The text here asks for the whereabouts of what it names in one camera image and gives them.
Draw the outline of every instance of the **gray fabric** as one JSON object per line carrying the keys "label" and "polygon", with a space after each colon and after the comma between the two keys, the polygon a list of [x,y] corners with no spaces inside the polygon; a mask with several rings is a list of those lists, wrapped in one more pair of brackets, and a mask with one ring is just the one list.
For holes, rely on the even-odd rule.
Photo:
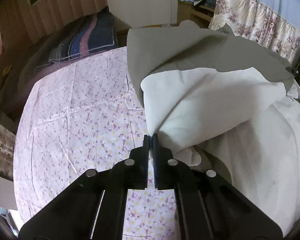
{"label": "gray fabric", "polygon": [[229,26],[218,31],[194,27],[130,29],[127,62],[131,82],[143,106],[141,81],[150,74],[198,67],[219,72],[257,69],[270,82],[282,82],[288,91],[294,77],[291,64],[256,42],[234,36]]}

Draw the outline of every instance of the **wooden cabinet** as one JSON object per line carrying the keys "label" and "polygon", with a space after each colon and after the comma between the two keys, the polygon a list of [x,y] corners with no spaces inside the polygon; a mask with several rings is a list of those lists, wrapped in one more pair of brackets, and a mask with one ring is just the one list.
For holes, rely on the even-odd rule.
{"label": "wooden cabinet", "polygon": [[178,1],[177,25],[184,20],[191,20],[200,28],[208,28],[214,14],[214,8],[200,5],[194,8],[192,2]]}

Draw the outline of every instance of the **floral curtain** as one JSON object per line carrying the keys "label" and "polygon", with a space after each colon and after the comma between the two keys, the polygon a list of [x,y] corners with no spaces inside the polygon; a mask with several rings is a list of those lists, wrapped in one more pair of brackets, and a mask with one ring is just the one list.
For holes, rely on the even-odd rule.
{"label": "floral curtain", "polygon": [[16,136],[0,124],[0,177],[13,180],[13,152]]}
{"label": "floral curtain", "polygon": [[292,63],[300,31],[257,0],[217,0],[212,30],[229,24],[235,35],[256,41]]}

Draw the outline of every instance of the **bed sheet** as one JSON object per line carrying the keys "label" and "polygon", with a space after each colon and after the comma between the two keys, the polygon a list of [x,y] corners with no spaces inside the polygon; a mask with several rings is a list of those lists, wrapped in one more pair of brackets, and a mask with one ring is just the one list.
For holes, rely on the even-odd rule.
{"label": "bed sheet", "polygon": [[[126,48],[94,55],[39,80],[16,137],[14,187],[24,222],[87,169],[104,171],[142,145],[147,134],[127,70]],[[172,190],[128,192],[124,240],[173,239]]]}

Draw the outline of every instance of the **wooden table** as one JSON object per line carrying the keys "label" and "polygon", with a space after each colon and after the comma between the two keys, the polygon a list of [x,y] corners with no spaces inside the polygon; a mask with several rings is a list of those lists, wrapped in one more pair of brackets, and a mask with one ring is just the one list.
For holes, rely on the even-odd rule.
{"label": "wooden table", "polygon": [[208,28],[211,22],[211,19],[214,14],[214,8],[199,5],[194,8],[193,3],[190,1],[178,1],[178,16],[177,16],[177,25],[184,20],[191,20],[200,28]]}

